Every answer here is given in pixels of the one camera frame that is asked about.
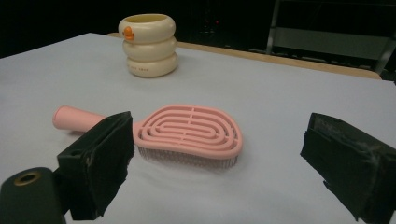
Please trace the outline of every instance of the vented brush pad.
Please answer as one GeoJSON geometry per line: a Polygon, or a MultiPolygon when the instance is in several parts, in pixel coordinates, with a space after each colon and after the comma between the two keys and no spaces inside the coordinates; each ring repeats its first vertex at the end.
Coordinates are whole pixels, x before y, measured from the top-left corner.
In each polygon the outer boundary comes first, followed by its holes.
{"type": "Polygon", "coordinates": [[[242,149],[242,134],[224,112],[199,105],[168,105],[134,123],[134,142],[147,149],[226,160],[242,149]]]}

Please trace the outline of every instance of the dark background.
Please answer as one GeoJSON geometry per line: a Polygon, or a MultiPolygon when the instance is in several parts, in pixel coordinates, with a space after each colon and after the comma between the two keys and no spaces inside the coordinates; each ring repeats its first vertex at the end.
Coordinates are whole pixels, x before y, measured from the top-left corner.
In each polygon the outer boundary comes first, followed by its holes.
{"type": "MultiPolygon", "coordinates": [[[[265,53],[272,19],[271,1],[59,1],[0,0],[0,58],[36,49],[86,33],[117,32],[119,22],[134,14],[163,13],[176,24],[178,41],[265,53]]],[[[299,1],[281,5],[278,24],[360,35],[392,36],[396,31],[395,1],[299,1]]],[[[281,56],[312,52],[274,49],[281,56]]],[[[346,66],[370,66],[373,62],[342,62],[346,66]]],[[[393,73],[396,55],[386,67],[393,73]]]]}

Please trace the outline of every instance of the cream-colored ring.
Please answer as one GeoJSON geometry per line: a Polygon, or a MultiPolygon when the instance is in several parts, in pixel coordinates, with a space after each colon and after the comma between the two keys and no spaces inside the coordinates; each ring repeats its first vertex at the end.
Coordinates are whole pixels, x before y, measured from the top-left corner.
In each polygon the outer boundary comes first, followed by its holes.
{"type": "Polygon", "coordinates": [[[122,48],[124,53],[132,60],[138,62],[158,61],[171,56],[176,49],[174,36],[152,44],[131,44],[124,40],[122,48]]]}
{"type": "Polygon", "coordinates": [[[145,44],[163,41],[176,30],[175,21],[163,14],[139,14],[124,18],[119,23],[119,33],[125,40],[135,44],[145,44]],[[124,30],[130,27],[133,37],[125,38],[124,30]]]}
{"type": "Polygon", "coordinates": [[[155,62],[137,62],[127,59],[130,73],[139,77],[160,77],[172,72],[177,67],[177,54],[155,62]]]}

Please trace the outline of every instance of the white table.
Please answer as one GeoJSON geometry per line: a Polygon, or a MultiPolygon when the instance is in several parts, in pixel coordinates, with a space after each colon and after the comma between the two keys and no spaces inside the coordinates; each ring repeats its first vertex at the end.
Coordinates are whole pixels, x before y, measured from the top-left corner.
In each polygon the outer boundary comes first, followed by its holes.
{"type": "Polygon", "coordinates": [[[235,167],[146,161],[136,151],[94,223],[356,223],[300,156],[304,132],[316,112],[396,147],[394,83],[182,48],[173,73],[141,78],[128,73],[121,43],[86,34],[0,60],[1,183],[28,168],[58,167],[56,156],[78,138],[52,126],[60,105],[131,111],[135,121],[164,105],[206,105],[243,132],[235,167]]]}

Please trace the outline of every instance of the hairbrush handle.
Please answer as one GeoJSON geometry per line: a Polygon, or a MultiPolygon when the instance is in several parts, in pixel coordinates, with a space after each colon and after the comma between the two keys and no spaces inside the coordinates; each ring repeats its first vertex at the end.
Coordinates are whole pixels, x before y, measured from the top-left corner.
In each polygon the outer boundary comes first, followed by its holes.
{"type": "Polygon", "coordinates": [[[52,124],[57,129],[87,132],[104,118],[103,115],[63,105],[54,113],[52,124]]]}

